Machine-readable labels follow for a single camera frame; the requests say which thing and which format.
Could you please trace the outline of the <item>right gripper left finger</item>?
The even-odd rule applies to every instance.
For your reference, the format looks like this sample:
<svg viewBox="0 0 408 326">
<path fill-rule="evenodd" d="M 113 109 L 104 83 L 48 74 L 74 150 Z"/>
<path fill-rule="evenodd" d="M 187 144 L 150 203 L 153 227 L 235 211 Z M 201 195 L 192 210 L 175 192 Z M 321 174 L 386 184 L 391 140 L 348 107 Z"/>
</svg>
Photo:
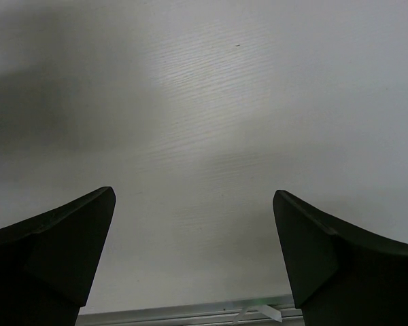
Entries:
<svg viewBox="0 0 408 326">
<path fill-rule="evenodd" d="M 0 229 L 0 325 L 75 325 L 112 222 L 101 187 Z"/>
</svg>

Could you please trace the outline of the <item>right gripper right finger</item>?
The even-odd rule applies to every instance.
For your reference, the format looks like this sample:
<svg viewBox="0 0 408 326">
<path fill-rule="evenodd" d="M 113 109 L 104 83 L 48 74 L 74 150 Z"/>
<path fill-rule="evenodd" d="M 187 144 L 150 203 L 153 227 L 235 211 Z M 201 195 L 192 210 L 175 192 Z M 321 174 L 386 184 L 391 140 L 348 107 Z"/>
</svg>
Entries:
<svg viewBox="0 0 408 326">
<path fill-rule="evenodd" d="M 306 325 L 408 325 L 408 244 L 276 191 L 273 212 Z"/>
</svg>

